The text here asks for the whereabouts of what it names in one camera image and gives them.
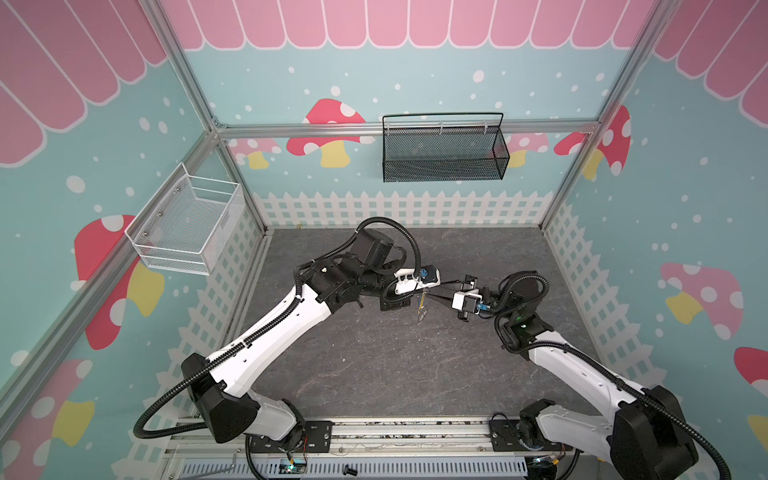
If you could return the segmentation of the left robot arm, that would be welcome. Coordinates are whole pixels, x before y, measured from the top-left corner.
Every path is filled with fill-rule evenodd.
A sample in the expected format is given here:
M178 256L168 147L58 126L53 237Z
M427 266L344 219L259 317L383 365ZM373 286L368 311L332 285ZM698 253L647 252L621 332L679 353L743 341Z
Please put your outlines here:
M441 283L440 272L423 262L413 234L397 221L362 221L340 246L296 266L288 294L260 320L221 349L192 354L183 379L155 400L133 427L137 439L209 431L218 443L241 435L265 437L291 451L306 435L306 421L287 400L254 391L260 375L296 340L343 306L376 297L383 311L407 307L412 296ZM151 418L186 392L200 422L151 430Z

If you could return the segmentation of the black mesh wall basket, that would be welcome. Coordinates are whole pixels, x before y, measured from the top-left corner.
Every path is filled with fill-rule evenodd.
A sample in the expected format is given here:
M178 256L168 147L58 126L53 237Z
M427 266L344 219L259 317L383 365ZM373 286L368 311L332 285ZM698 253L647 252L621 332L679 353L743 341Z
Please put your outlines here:
M493 112L402 113L381 119L386 183L497 181L511 154L504 115Z

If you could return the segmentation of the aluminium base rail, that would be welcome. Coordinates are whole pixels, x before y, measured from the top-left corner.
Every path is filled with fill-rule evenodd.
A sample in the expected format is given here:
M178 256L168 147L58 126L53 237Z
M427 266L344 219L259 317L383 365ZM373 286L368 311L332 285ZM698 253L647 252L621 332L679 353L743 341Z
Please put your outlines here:
M501 413L487 417L328 417L308 420L306 433L298 445L287 450L282 450L277 441L264 434L258 434L254 446L249 448L244 436L218 444L201 430L174 436L169 449L178 455L191 455L223 453L228 448L236 448L241 453L278 457L536 455L522 444L518 423L518 417Z

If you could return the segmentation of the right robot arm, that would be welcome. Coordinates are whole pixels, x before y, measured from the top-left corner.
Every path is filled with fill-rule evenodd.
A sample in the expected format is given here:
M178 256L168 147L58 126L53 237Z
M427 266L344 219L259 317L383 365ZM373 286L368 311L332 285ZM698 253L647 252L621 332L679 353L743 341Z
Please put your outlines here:
M610 463L624 479L676 479L705 452L721 479L732 472L722 454L684 417L677 397L627 379L569 343L536 309L549 292L536 271L508 275L492 290L476 278L451 281L446 303L460 319L490 319L504 351L547 370L595 409L587 415L549 399L519 413L517 438L536 451L548 444L569 446Z

